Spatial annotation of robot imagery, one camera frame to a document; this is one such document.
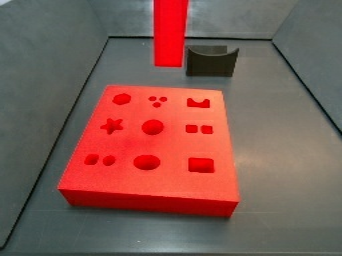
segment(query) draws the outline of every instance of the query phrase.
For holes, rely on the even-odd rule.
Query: small round hole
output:
[[[142,130],[149,135],[157,135],[165,130],[165,124],[159,120],[149,120],[143,123]]]
[[[115,157],[114,156],[106,156],[103,158],[103,164],[106,166],[111,166],[115,163]]]
[[[134,166],[141,170],[154,170],[161,165],[161,160],[157,156],[142,155],[134,159]]]
[[[85,164],[87,165],[95,165],[99,161],[99,155],[97,154],[89,154],[85,159]]]
[[[162,106],[161,102],[155,102],[155,103],[154,103],[154,107],[155,107],[155,108],[161,108],[161,106]]]

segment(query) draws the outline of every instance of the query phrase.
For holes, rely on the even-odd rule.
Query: black bracket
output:
[[[228,52],[226,45],[189,45],[187,76],[233,77],[240,48]]]

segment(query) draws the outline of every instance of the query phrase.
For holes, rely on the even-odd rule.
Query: metal panel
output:
[[[86,0],[0,7],[0,247],[107,41]]]
[[[187,44],[240,47],[234,77],[157,68],[151,39],[110,40],[4,253],[342,252],[338,131],[272,42]],[[57,186],[107,84],[224,91],[242,196],[232,219],[69,206]]]
[[[153,0],[90,0],[110,36],[153,36]],[[298,0],[191,0],[189,37],[272,39]]]
[[[274,44],[342,130],[342,1],[302,0]]]

